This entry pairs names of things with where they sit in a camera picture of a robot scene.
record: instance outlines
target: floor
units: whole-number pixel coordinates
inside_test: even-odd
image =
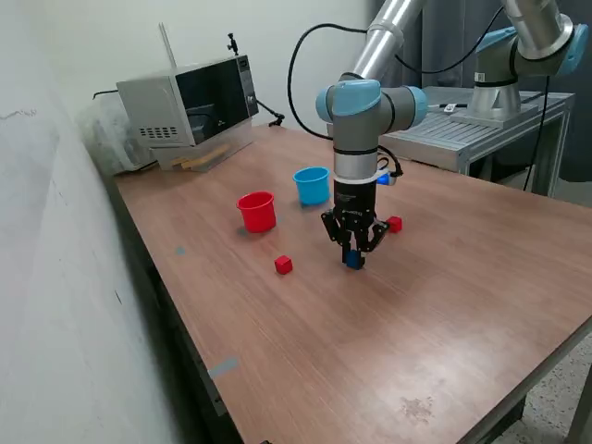
[[[506,185],[521,187],[524,175]],[[592,207],[592,182],[560,181],[556,198]],[[560,444],[574,418],[575,408],[592,362],[592,334],[584,339],[528,395],[524,418],[495,444]]]

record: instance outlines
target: blue cup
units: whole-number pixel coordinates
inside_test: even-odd
[[[303,205],[319,205],[329,199],[329,170],[311,166],[294,174],[298,195]]]

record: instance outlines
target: red cup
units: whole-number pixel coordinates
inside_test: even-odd
[[[242,213],[244,227],[251,233],[264,233],[276,225],[274,195],[267,191],[256,191],[242,196],[237,202]]]

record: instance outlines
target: table leg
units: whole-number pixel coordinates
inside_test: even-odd
[[[464,162],[462,165],[460,165],[458,173],[462,174],[464,176],[470,176],[471,175],[471,163],[467,161],[467,162]]]
[[[478,442],[478,444],[493,444],[493,442],[503,435],[506,430],[512,427],[516,421],[520,421],[523,418],[525,406],[526,398],[522,398],[520,402],[518,402],[518,404],[516,404],[516,406],[493,427],[487,436]]]
[[[543,128],[535,160],[532,188],[535,194],[548,197],[555,194],[571,114],[571,110],[566,108],[563,118],[550,122]]]
[[[592,442],[592,368],[582,390],[572,427],[567,436],[568,444],[589,444]]]

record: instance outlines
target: plastic bag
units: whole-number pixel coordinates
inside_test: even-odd
[[[135,171],[154,161],[150,149],[132,135],[130,119],[114,92],[96,97],[77,118],[82,141],[103,174]]]

